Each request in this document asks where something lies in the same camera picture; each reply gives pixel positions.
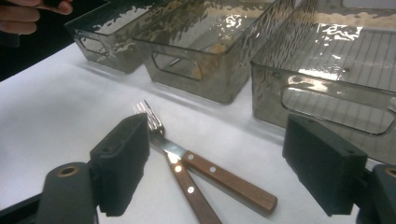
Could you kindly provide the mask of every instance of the fork tines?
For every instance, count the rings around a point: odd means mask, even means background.
[[[139,104],[137,104],[136,107],[134,107],[134,112],[136,114],[146,113],[148,115],[148,126],[152,131],[158,131],[163,126],[163,124],[152,111],[146,100],[144,101],[144,103],[140,102]]]

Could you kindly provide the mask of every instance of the white table surface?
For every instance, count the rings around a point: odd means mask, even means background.
[[[147,100],[166,137],[275,194],[267,217],[192,175],[223,223],[355,223],[327,217],[282,158],[284,129],[253,118],[250,81],[230,105],[86,61],[76,44],[0,82],[0,210],[41,192],[45,175],[89,152],[133,106]],[[122,217],[100,223],[197,223],[162,153],[152,149],[145,174]]]

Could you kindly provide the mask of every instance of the textured plastic surface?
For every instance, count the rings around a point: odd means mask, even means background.
[[[71,162],[47,174],[35,223],[98,223],[87,163]]]
[[[312,119],[290,115],[283,157],[328,216],[350,214],[367,154]]]
[[[317,119],[396,164],[396,11],[305,0],[252,60],[255,117]]]
[[[101,212],[109,217],[124,213],[148,158],[146,114],[124,119],[91,151],[92,181]]]
[[[293,0],[187,1],[135,37],[153,81],[228,104]]]
[[[65,27],[87,60],[131,73],[142,64],[132,37],[182,2],[112,1]]]

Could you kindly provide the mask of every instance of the fork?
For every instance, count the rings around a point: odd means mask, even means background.
[[[143,103],[139,103],[136,107],[134,107],[134,112],[136,114],[148,114],[148,127],[151,132],[150,136],[154,134],[164,136],[165,128],[163,127],[161,121],[154,114],[146,101],[145,104],[146,106],[144,106]],[[180,160],[175,157],[174,154],[168,153],[164,150],[163,154],[168,160],[169,167],[199,222],[220,224],[221,221],[219,217],[210,206],[209,202],[206,200],[204,194],[199,190],[198,186],[195,184],[194,180]]]
[[[276,196],[164,138],[165,128],[163,124],[154,114],[149,104],[146,101],[144,102],[145,104],[140,103],[140,105],[138,105],[135,112],[146,112],[148,114],[148,126],[152,133],[150,136],[151,144],[161,148],[169,154],[174,154],[174,156],[181,161],[181,164],[215,181],[241,199],[244,203],[250,205],[250,208],[254,208],[256,211],[259,209],[259,211],[263,211],[266,214],[274,212],[277,204]]]

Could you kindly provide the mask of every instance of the finger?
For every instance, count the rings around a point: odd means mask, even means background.
[[[34,22],[0,21],[0,31],[10,34],[30,35],[36,29]]]
[[[8,2],[22,7],[34,7],[40,4],[41,1],[42,0],[8,0]]]
[[[32,7],[0,6],[0,21],[38,21],[40,13]]]
[[[66,1],[62,1],[59,3],[58,7],[50,7],[44,4],[40,4],[38,6],[36,6],[37,8],[42,8],[42,9],[46,9],[46,10],[50,10],[62,15],[69,15],[70,13],[73,12],[73,7],[70,4],[71,0],[66,0]]]

